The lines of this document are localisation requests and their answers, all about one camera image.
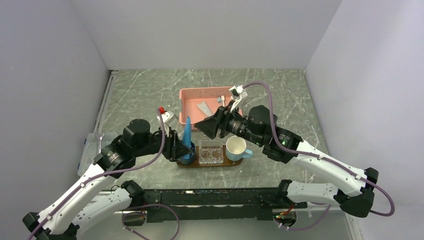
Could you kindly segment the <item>dark navy mug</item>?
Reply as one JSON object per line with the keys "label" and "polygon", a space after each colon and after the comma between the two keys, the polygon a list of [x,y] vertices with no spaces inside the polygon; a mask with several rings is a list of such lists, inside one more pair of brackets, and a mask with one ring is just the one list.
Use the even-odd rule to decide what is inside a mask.
{"label": "dark navy mug", "polygon": [[195,158],[196,158],[196,153],[195,152],[191,152],[191,153],[188,153],[188,154],[180,157],[178,159],[178,162],[180,164],[182,164],[183,166],[187,166],[187,165],[192,164],[194,162]]}

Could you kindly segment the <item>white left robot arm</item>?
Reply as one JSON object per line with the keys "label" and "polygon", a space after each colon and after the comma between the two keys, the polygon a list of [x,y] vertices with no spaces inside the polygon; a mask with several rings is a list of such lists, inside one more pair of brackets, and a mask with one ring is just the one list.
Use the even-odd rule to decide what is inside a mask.
{"label": "white left robot arm", "polygon": [[150,123],[134,119],[109,145],[104,146],[80,179],[60,198],[41,212],[30,212],[23,223],[31,232],[29,239],[75,240],[85,230],[112,213],[144,203],[144,190],[134,181],[126,181],[106,199],[91,200],[123,173],[135,171],[136,158],[153,155],[144,168],[160,156],[176,162],[194,153],[193,144],[179,139],[178,133],[158,117],[160,128],[152,133]]}

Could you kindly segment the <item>blue toothpaste tube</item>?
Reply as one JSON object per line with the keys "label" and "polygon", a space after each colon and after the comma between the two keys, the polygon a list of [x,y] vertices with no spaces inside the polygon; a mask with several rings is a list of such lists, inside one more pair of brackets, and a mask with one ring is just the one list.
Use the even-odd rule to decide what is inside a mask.
{"label": "blue toothpaste tube", "polygon": [[192,153],[191,150],[191,134],[192,134],[192,130],[191,130],[191,119],[189,116],[186,117],[186,122],[185,122],[185,127],[184,127],[184,131],[183,131],[183,136],[182,136],[182,143],[184,146],[186,146],[190,152],[189,155]]}

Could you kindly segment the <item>clear textured glass dish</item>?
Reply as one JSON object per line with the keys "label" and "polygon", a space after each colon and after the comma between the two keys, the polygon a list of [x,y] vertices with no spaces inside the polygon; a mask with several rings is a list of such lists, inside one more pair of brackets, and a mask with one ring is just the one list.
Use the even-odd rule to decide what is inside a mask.
{"label": "clear textured glass dish", "polygon": [[201,140],[198,148],[201,165],[220,165],[224,162],[222,143],[219,140]]}

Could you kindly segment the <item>white and light-blue mug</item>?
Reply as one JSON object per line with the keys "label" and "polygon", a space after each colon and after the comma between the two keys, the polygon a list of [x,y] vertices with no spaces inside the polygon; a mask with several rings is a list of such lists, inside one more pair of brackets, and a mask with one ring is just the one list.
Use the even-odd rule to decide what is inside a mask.
{"label": "white and light-blue mug", "polygon": [[254,154],[247,149],[247,143],[243,138],[232,136],[225,143],[225,155],[229,160],[237,162],[241,159],[250,159]]}

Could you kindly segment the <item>oval wooden tray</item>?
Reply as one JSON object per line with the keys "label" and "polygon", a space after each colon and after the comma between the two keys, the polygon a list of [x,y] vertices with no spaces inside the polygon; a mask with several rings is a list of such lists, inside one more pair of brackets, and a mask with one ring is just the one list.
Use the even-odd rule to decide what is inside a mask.
{"label": "oval wooden tray", "polygon": [[242,163],[241,158],[237,161],[230,160],[226,155],[225,145],[214,146],[195,146],[195,155],[192,157],[191,164],[182,164],[177,161],[176,164],[181,168],[211,168],[211,167],[233,167]]}

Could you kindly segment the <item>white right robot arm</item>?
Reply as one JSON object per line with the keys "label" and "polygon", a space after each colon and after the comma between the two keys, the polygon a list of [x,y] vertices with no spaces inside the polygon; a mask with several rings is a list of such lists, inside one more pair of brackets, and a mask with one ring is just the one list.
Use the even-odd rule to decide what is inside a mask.
{"label": "white right robot arm", "polygon": [[214,115],[194,126],[210,139],[233,134],[262,148],[262,153],[269,159],[300,166],[326,181],[282,180],[275,194],[280,207],[302,202],[330,204],[355,217],[367,217],[374,203],[378,171],[372,167],[360,169],[341,163],[299,135],[276,126],[270,118],[270,110],[264,105],[253,107],[246,117],[220,106]]}

